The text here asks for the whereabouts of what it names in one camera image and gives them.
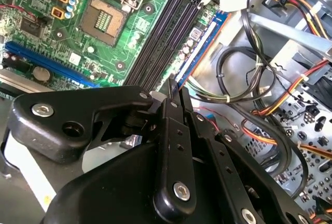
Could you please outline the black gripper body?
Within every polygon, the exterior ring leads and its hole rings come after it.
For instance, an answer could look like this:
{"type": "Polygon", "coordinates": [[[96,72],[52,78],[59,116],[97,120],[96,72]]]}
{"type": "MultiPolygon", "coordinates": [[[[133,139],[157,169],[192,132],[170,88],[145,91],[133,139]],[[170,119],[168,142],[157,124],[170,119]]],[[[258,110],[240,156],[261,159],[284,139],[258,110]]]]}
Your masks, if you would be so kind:
{"type": "MultiPolygon", "coordinates": [[[[158,146],[145,144],[98,166],[67,183],[52,200],[44,223],[169,223],[153,204],[158,146]]],[[[193,158],[196,208],[174,223],[233,223],[217,190],[211,168],[193,158]]]]}

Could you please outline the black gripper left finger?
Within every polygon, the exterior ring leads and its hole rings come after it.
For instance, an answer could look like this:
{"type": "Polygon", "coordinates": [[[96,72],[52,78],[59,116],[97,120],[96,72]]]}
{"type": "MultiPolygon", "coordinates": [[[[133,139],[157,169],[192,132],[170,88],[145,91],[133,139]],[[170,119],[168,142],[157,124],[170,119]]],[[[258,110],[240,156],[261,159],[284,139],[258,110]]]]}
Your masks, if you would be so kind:
{"type": "Polygon", "coordinates": [[[197,198],[188,188],[195,179],[182,88],[170,83],[168,89],[162,101],[138,86],[22,95],[11,107],[9,137],[55,172],[48,179],[57,193],[127,151],[156,144],[153,204],[160,217],[174,223],[194,212],[197,198]]]}

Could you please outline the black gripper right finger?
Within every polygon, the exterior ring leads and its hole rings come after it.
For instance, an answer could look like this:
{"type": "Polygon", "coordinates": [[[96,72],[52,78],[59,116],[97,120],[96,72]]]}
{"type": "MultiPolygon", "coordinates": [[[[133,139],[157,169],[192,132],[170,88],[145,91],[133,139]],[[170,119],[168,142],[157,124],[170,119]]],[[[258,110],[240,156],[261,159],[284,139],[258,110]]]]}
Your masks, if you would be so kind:
{"type": "Polygon", "coordinates": [[[215,135],[213,126],[192,107],[187,88],[179,91],[189,125],[203,193],[216,200],[222,223],[311,223],[308,214],[258,165],[236,140],[215,135]]]}

